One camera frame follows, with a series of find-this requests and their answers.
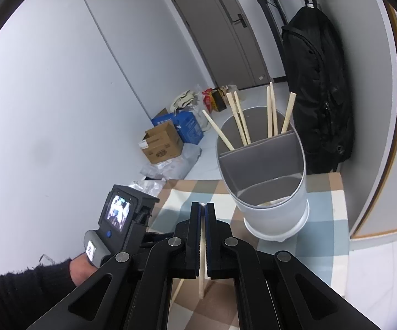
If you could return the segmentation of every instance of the handheld device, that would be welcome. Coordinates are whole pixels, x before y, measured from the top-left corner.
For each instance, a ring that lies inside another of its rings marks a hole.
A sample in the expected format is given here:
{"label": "handheld device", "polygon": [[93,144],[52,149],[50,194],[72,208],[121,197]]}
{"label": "handheld device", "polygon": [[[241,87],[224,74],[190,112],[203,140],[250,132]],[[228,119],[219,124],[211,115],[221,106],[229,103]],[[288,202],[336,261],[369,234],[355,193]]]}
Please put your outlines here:
{"label": "handheld device", "polygon": [[159,199],[128,186],[114,185],[99,217],[99,229],[88,230],[84,247],[96,267],[120,251],[133,254],[141,245],[154,204]]}
{"label": "handheld device", "polygon": [[[124,205],[115,196],[108,198],[103,222],[113,202]],[[197,277],[200,252],[206,252],[211,279],[233,278],[240,330],[379,330],[292,254],[263,253],[234,237],[231,226],[217,220],[212,203],[193,202],[189,219],[173,233],[145,238],[134,253],[110,257],[28,330],[166,330],[173,279]]]}

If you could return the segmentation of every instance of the gray door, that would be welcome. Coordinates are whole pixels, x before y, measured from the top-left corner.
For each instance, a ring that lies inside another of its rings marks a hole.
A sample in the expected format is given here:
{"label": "gray door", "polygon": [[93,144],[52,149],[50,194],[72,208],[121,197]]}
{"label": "gray door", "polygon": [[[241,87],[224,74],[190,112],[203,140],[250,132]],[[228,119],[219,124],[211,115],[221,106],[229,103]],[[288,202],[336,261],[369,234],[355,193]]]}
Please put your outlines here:
{"label": "gray door", "polygon": [[218,86],[265,84],[269,76],[237,0],[173,0]]}

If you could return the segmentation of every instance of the chopstick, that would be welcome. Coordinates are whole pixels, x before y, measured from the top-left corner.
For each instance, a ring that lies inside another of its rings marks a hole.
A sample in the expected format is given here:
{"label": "chopstick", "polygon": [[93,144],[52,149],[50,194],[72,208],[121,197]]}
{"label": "chopstick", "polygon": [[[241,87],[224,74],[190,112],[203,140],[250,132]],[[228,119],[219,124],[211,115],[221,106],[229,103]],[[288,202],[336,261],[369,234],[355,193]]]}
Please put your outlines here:
{"label": "chopstick", "polygon": [[246,141],[247,141],[247,144],[250,144],[251,141],[250,141],[249,130],[247,130],[246,119],[244,118],[243,109],[241,109],[241,104],[240,104],[240,100],[238,99],[237,91],[234,91],[234,96],[235,96],[235,102],[237,103],[238,111],[240,112],[240,118],[241,118],[241,122],[243,124],[244,133],[246,134]]}
{"label": "chopstick", "polygon": [[212,127],[214,130],[217,132],[217,134],[220,135],[220,138],[223,140],[224,144],[228,147],[229,150],[235,150],[234,147],[232,146],[231,142],[228,140],[226,135],[223,134],[223,132],[220,130],[220,128],[215,124],[215,122],[212,120],[212,118],[209,116],[209,114],[206,112],[206,110],[202,110],[203,114],[205,115],[206,119],[211,123]]}
{"label": "chopstick", "polygon": [[289,102],[287,103],[286,117],[284,118],[283,128],[281,129],[281,134],[287,131],[290,122],[290,116],[292,115],[293,105],[295,104],[295,93],[290,93]]}
{"label": "chopstick", "polygon": [[205,230],[205,217],[200,217],[200,266],[198,273],[198,297],[203,299],[205,297],[205,270],[206,270],[206,230]]}
{"label": "chopstick", "polygon": [[231,93],[226,93],[226,97],[228,98],[229,105],[231,106],[232,113],[234,115],[235,122],[237,123],[238,131],[240,132],[241,141],[243,145],[246,146],[246,136],[244,135],[243,127],[241,126],[240,118],[238,116],[237,107],[235,106],[234,99]]}
{"label": "chopstick", "polygon": [[267,86],[267,137],[273,137],[272,97],[270,92],[270,86]]}
{"label": "chopstick", "polygon": [[273,83],[270,82],[270,99],[272,100],[273,134],[278,135],[278,118],[276,117],[276,100]]}
{"label": "chopstick", "polygon": [[176,300],[176,298],[177,298],[177,295],[178,295],[179,292],[180,292],[180,288],[182,287],[182,284],[183,284],[184,281],[185,281],[184,279],[180,279],[179,284],[177,284],[177,288],[176,288],[176,290],[174,291],[173,297],[171,298],[171,302],[169,303],[169,308],[170,308],[170,309],[171,309],[171,307],[173,306],[173,304],[174,304],[174,302],[175,302],[175,300]]}

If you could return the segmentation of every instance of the black sleeve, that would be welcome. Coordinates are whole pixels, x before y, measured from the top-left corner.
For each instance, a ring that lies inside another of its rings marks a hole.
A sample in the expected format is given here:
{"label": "black sleeve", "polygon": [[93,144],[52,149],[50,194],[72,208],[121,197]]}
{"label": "black sleeve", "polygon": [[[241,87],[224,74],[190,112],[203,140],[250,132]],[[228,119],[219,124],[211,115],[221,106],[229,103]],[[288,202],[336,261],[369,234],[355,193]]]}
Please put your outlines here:
{"label": "black sleeve", "polygon": [[70,259],[19,274],[0,275],[0,329],[27,329],[75,289],[69,264]]}

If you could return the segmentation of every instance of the white plastic bag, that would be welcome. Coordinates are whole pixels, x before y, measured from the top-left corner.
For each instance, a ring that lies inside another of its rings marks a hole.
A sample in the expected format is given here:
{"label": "white plastic bag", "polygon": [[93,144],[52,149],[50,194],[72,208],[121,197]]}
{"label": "white plastic bag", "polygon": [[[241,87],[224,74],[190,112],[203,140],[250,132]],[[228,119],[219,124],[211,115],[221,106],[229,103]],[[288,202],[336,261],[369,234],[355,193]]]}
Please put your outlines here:
{"label": "white plastic bag", "polygon": [[183,180],[197,162],[201,151],[199,146],[185,143],[180,156],[162,161],[156,165],[146,164],[140,173],[154,179]]}
{"label": "white plastic bag", "polygon": [[145,194],[151,195],[153,197],[157,197],[165,186],[165,180],[142,180],[135,181],[131,185],[128,185],[132,189],[136,189]]}
{"label": "white plastic bag", "polygon": [[194,114],[202,131],[208,131],[211,128],[211,124],[202,112],[202,110],[208,110],[203,102],[203,95],[201,92],[194,92],[194,97],[194,102],[190,103],[185,110],[190,110]]}

